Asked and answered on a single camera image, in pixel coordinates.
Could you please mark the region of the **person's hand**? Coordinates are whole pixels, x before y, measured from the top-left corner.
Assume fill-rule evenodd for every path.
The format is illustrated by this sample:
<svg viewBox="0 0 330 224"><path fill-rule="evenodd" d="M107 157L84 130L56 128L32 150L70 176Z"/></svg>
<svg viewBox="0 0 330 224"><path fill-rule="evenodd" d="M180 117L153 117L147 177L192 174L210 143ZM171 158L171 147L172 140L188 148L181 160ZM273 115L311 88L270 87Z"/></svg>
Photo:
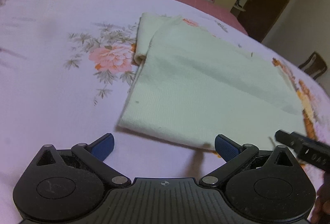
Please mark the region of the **person's hand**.
<svg viewBox="0 0 330 224"><path fill-rule="evenodd" d="M321 219L327 216L329 216L329 173L324 173L323 184L317 191L310 223L321 223Z"/></svg>

